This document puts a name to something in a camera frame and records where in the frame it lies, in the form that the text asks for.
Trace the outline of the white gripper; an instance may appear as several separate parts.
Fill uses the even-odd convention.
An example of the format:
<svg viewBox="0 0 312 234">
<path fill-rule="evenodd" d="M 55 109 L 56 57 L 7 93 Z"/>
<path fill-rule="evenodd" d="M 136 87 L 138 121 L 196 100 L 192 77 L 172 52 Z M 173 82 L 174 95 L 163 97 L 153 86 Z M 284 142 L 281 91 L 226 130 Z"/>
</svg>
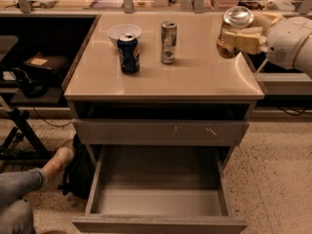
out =
<svg viewBox="0 0 312 234">
<path fill-rule="evenodd" d="M 278 13 L 256 12 L 253 26 L 268 32 L 266 57 L 271 63 L 285 69 L 312 71 L 312 19 L 286 19 Z M 222 38 L 226 44 L 252 55 L 266 46 L 266 37 L 260 33 L 225 31 Z"/>
</svg>

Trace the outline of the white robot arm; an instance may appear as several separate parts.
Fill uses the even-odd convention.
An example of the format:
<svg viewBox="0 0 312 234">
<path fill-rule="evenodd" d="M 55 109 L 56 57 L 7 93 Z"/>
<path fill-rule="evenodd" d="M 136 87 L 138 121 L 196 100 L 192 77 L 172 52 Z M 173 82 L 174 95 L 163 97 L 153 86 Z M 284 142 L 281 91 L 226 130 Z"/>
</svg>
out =
<svg viewBox="0 0 312 234">
<path fill-rule="evenodd" d="M 277 13 L 226 12 L 225 43 L 241 52 L 265 53 L 269 62 L 312 77 L 312 20 Z"/>
</svg>

